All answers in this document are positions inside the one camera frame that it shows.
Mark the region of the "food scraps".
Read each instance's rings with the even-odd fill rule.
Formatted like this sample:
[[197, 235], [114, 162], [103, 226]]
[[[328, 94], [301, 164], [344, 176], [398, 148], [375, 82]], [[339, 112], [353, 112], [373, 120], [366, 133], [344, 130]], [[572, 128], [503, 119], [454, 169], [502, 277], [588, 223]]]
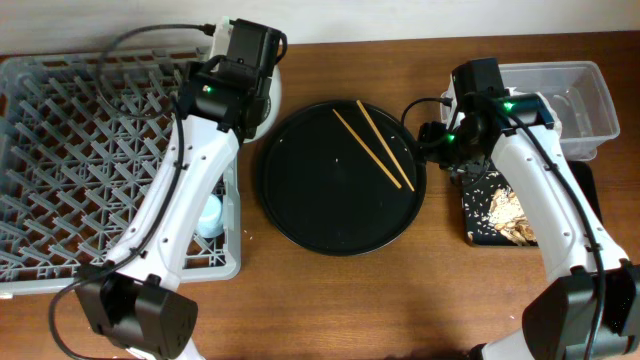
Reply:
[[492, 195], [489, 228], [518, 246], [536, 244], [537, 239], [529, 220], [524, 215], [519, 199], [511, 189], [498, 188]]

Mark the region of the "wooden chopstick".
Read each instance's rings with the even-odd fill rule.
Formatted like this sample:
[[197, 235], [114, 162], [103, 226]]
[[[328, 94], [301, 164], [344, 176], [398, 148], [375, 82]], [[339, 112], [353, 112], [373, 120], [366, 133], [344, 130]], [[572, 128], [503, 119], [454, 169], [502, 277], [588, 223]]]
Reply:
[[371, 158], [371, 160], [389, 178], [389, 180], [393, 183], [393, 185], [397, 189], [401, 189], [402, 185], [400, 184], [400, 182], [394, 177], [394, 175], [388, 170], [388, 168], [381, 162], [381, 160], [373, 153], [373, 151], [364, 143], [361, 137], [354, 131], [354, 129], [347, 123], [347, 121], [339, 114], [339, 112], [335, 109], [332, 109], [332, 112], [338, 118], [338, 120], [342, 123], [342, 125], [346, 128], [346, 130], [351, 134], [351, 136], [355, 139], [355, 141], [362, 147], [362, 149], [366, 152], [366, 154]]
[[382, 146], [384, 147], [385, 151], [387, 152], [388, 156], [390, 157], [391, 161], [393, 162], [393, 164], [395, 165], [395, 167], [397, 168], [397, 170], [399, 171], [399, 173], [401, 174], [402, 178], [405, 180], [406, 184], [409, 186], [409, 189], [412, 192], [415, 192], [415, 188], [412, 184], [412, 182], [409, 180], [407, 174], [405, 173], [403, 167], [400, 165], [400, 163], [398, 162], [396, 156], [394, 155], [394, 153], [392, 152], [391, 148], [389, 147], [387, 141], [385, 140], [385, 138], [382, 136], [381, 132], [379, 131], [377, 125], [375, 124], [375, 122], [373, 121], [371, 115], [369, 114], [369, 112], [367, 111], [366, 107], [363, 105], [363, 103], [360, 100], [356, 100], [356, 104], [359, 107], [360, 111], [362, 112], [363, 116], [366, 118], [366, 120], [368, 121], [370, 127], [372, 128], [372, 130], [374, 131], [375, 135], [377, 136], [378, 140], [380, 141], [380, 143], [382, 144]]

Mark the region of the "grey plate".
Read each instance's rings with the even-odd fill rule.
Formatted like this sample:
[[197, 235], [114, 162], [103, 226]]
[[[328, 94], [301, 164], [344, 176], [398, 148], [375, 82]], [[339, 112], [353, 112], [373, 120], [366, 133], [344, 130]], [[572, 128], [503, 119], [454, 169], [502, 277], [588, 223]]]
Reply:
[[279, 66], [274, 68], [271, 77], [271, 86], [269, 90], [268, 108], [263, 115], [263, 122], [257, 127], [255, 136], [251, 139], [246, 138], [244, 143], [252, 143], [264, 137], [271, 127], [274, 125], [282, 103], [282, 79]]

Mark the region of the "light blue cup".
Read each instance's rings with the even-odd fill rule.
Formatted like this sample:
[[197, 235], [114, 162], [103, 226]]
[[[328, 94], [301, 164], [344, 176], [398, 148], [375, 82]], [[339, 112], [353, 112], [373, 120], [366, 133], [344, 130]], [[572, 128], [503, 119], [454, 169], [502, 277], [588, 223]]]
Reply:
[[221, 235], [223, 230], [222, 201], [211, 194], [204, 205], [198, 219], [196, 231], [203, 238], [215, 238]]

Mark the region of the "white napkin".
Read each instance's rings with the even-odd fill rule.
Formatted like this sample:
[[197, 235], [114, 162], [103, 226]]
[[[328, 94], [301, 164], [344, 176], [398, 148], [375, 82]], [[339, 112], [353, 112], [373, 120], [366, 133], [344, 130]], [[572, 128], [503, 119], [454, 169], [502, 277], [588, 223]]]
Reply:
[[[522, 89], [519, 89], [518, 87], [508, 87], [508, 90], [511, 96], [522, 96], [522, 95], [531, 94], [531, 91], [524, 91]], [[553, 130], [558, 135], [558, 137], [561, 137], [563, 132], [563, 124], [560, 118], [558, 117], [557, 112], [551, 107], [549, 100], [540, 91], [535, 91], [534, 94], [541, 99], [546, 110], [549, 112], [551, 119], [553, 120]], [[534, 122], [534, 119], [533, 119], [534, 115], [532, 110], [521, 110], [521, 111], [518, 111], [516, 115], [518, 117], [523, 116], [522, 121], [525, 124]]]

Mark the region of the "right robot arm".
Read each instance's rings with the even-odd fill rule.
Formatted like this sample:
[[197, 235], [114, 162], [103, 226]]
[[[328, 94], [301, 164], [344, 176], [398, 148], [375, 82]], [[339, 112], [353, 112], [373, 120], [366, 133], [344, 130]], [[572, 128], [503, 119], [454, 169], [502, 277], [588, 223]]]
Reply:
[[494, 58], [451, 73], [447, 123], [421, 126], [416, 156], [467, 175], [482, 160], [506, 179], [532, 227], [548, 287], [521, 327], [470, 359], [602, 359], [639, 348], [639, 267], [605, 230], [564, 158], [558, 117], [537, 93], [515, 95]]

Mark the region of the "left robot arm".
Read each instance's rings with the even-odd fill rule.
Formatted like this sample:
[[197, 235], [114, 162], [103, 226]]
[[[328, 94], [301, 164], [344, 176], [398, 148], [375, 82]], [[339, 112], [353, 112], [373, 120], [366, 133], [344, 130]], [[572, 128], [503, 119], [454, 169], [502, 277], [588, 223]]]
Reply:
[[244, 19], [204, 24], [213, 40], [188, 65], [167, 114], [172, 131], [140, 209], [100, 266], [82, 265], [74, 294], [91, 330], [143, 359], [195, 359], [198, 306], [178, 293], [208, 197], [243, 144], [275, 121], [286, 34]]

